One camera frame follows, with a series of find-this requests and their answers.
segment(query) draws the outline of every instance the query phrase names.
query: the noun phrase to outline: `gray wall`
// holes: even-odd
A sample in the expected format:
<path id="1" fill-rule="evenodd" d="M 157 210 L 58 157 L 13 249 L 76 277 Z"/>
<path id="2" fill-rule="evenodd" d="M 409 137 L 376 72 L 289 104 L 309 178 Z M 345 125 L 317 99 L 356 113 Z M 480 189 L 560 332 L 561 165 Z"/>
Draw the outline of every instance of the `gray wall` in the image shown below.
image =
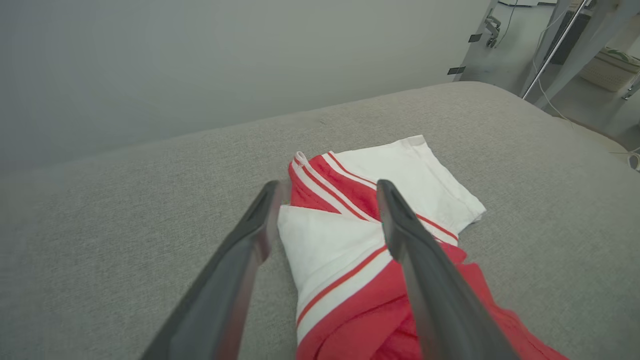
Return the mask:
<path id="1" fill-rule="evenodd" d="M 0 3 L 8 173 L 450 81 L 488 1 Z"/>

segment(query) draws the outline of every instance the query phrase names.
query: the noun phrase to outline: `white plastic basket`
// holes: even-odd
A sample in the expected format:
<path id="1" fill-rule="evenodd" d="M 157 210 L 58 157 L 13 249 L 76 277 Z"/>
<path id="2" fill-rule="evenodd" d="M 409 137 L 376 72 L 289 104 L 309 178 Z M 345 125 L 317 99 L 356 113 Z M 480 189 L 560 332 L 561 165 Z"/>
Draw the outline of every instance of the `white plastic basket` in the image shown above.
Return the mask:
<path id="1" fill-rule="evenodd" d="M 605 47 L 580 71 L 580 77 L 611 92 L 620 91 L 638 76 L 640 61 L 616 51 L 619 56 L 607 52 L 616 51 Z"/>

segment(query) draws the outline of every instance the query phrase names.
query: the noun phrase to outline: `metal pole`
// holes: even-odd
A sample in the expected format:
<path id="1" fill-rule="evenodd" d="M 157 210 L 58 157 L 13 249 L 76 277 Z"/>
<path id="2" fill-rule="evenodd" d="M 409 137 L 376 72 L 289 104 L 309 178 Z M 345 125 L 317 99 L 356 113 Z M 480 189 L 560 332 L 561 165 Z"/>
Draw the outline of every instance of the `metal pole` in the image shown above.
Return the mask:
<path id="1" fill-rule="evenodd" d="M 551 53 L 549 54 L 549 56 L 547 56 L 547 59 L 545 60 L 545 63 L 542 64 L 542 66 L 540 67 L 540 70 L 538 70 L 538 73 L 536 74 L 536 77 L 533 79 L 533 82 L 529 85 L 529 87 L 527 89 L 527 92 L 524 93 L 524 96 L 522 97 L 523 99 L 527 98 L 527 95 L 529 95 L 529 93 L 531 92 L 531 89 L 533 89 L 533 86 L 536 84 L 536 81 L 540 80 L 540 76 L 542 75 L 542 72 L 545 70 L 547 65 L 549 65 L 549 63 L 551 62 L 551 58 L 554 57 L 556 51 L 558 50 L 558 48 L 562 44 L 562 41 L 564 40 L 566 35 L 569 33 L 569 30 L 573 26 L 573 23 L 575 22 L 576 19 L 578 19 L 578 15 L 580 14 L 582 9 L 584 8 L 584 5 L 587 4 L 587 1 L 589 1 L 589 0 L 582 0 L 582 3 L 580 4 L 580 6 L 578 6 L 578 9 L 575 11 L 573 16 L 571 17 L 571 21 L 569 22 L 569 25 L 567 25 L 566 28 L 564 29 L 564 31 L 562 33 L 562 36 L 560 37 L 558 42 L 554 45 L 554 48 L 553 48 L 553 50 L 551 50 Z"/>

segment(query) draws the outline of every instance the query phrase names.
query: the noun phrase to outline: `garment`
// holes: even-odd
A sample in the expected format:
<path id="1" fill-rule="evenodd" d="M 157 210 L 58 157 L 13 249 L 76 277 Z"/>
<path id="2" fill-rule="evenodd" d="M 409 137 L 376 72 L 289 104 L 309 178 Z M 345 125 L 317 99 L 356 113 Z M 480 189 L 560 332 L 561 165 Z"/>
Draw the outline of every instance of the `garment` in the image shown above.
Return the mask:
<path id="1" fill-rule="evenodd" d="M 298 359 L 421 359 L 402 269 L 385 246 L 376 181 L 391 180 L 523 359 L 563 359 L 498 307 L 458 233 L 486 211 L 422 136 L 289 165 L 280 237 L 298 289 Z"/>

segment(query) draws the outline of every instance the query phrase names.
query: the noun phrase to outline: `black cable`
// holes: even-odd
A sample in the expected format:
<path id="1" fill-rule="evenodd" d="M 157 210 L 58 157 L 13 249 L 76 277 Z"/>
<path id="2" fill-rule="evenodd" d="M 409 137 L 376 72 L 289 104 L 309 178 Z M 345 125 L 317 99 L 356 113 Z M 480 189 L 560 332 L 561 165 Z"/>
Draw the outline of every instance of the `black cable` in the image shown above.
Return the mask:
<path id="1" fill-rule="evenodd" d="M 511 9 L 511 16 L 509 16 L 509 22 L 507 22 L 507 28 L 504 30 L 504 34 L 503 34 L 502 38 L 500 39 L 500 41 L 498 42 L 498 44 L 495 47 L 500 46 L 500 44 L 504 40 L 504 37 L 507 36 L 507 33 L 509 32 L 509 26 L 511 25 L 511 18 L 513 17 L 513 12 L 516 11 L 516 6 L 518 6 L 518 0 L 516 0 L 515 5 L 513 5 L 513 8 Z"/>

